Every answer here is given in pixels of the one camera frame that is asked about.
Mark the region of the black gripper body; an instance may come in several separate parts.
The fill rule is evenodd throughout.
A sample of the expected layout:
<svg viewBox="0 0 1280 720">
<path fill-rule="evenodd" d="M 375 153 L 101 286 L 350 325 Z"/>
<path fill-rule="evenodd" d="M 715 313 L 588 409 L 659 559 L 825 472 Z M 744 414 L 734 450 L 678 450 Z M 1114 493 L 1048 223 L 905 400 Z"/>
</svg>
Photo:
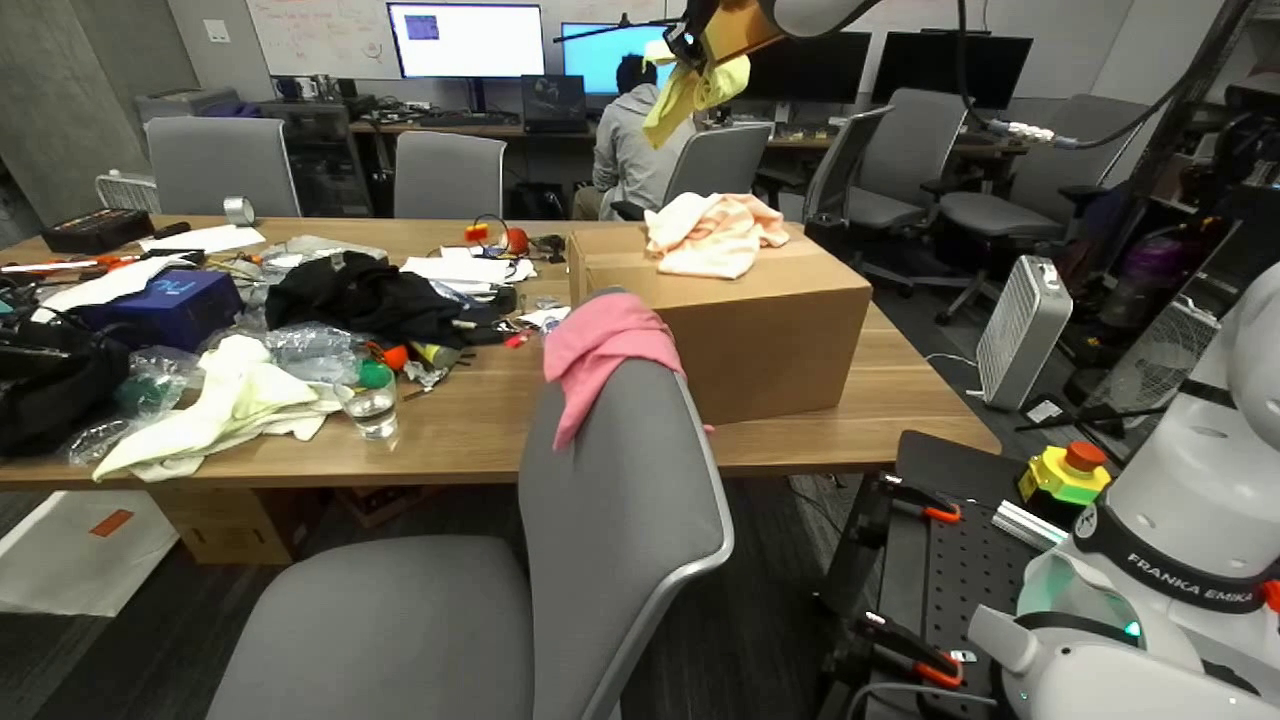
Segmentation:
<svg viewBox="0 0 1280 720">
<path fill-rule="evenodd" d="M 668 52 L 690 69 L 710 69 L 720 60 L 720 44 L 712 38 L 715 3 L 690 3 L 668 29 Z"/>
</svg>

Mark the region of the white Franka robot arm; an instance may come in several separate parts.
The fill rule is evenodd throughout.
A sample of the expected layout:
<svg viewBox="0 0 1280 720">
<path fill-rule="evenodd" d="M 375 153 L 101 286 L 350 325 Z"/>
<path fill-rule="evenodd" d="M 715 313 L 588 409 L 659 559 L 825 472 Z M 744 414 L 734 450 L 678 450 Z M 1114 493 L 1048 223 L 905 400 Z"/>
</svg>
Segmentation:
<svg viewBox="0 0 1280 720">
<path fill-rule="evenodd" d="M 969 641 L 1018 720 L 1280 720 L 1280 267 Z"/>
</svg>

